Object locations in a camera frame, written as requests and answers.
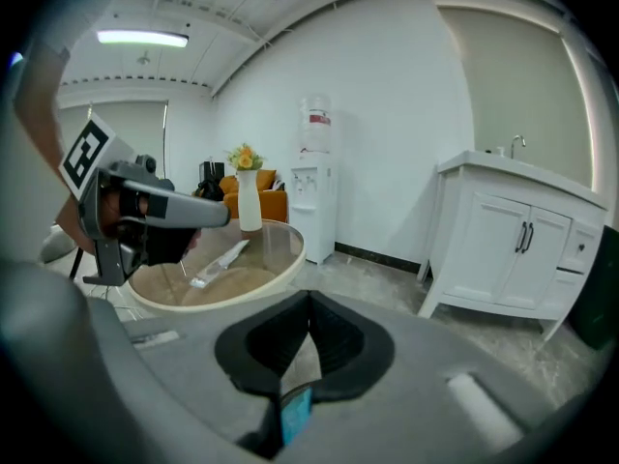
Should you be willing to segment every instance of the round table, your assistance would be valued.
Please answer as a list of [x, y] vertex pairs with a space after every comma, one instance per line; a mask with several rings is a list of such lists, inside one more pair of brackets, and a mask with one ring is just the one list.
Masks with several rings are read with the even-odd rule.
[[[225, 253], [248, 240], [225, 269], [215, 265]], [[278, 294], [305, 261], [301, 234], [286, 223], [263, 220], [262, 229], [243, 232], [239, 220], [225, 227], [202, 229], [197, 246], [182, 264], [142, 267], [127, 282], [135, 299], [156, 314], [199, 312]], [[204, 287], [192, 279], [219, 270]]]

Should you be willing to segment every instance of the bouquet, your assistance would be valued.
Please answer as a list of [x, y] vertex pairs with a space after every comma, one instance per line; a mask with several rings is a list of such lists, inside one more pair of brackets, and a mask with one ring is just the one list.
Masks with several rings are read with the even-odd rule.
[[237, 170], [257, 170], [262, 168], [264, 158], [259, 156], [252, 148], [246, 143], [243, 143], [237, 149], [228, 152], [228, 163]]

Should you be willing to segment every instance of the black baseboard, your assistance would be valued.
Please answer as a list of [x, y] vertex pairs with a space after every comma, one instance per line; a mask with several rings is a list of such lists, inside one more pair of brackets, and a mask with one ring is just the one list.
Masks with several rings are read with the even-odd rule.
[[410, 272], [411, 274], [416, 274], [419, 272], [419, 268], [421, 267], [419, 263], [414, 263], [413, 261], [394, 258], [393, 256], [368, 251], [367, 249], [361, 249], [360, 247], [349, 246], [348, 244], [336, 243], [336, 251], [343, 252], [344, 254], [350, 254], [356, 258], [371, 261], [372, 263], [385, 265], [386, 267], [395, 268], [404, 272]]

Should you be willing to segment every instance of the orange sofa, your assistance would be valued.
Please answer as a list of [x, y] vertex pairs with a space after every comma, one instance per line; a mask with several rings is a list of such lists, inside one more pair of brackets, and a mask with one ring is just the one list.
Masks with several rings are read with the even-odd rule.
[[[267, 220], [288, 221], [288, 199], [285, 190], [268, 190], [275, 181], [275, 170], [258, 170], [256, 186], [260, 198], [260, 212]], [[239, 183], [234, 175], [221, 179], [223, 204], [230, 210], [231, 218], [239, 217]]]

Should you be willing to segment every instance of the orange flower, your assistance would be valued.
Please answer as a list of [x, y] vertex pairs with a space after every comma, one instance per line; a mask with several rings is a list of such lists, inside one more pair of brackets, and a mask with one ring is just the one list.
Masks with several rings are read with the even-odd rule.
[[249, 157], [247, 155], [241, 155], [239, 157], [239, 167], [241, 167], [241, 168], [251, 168], [252, 165], [253, 165], [253, 161], [251, 160], [251, 157]]

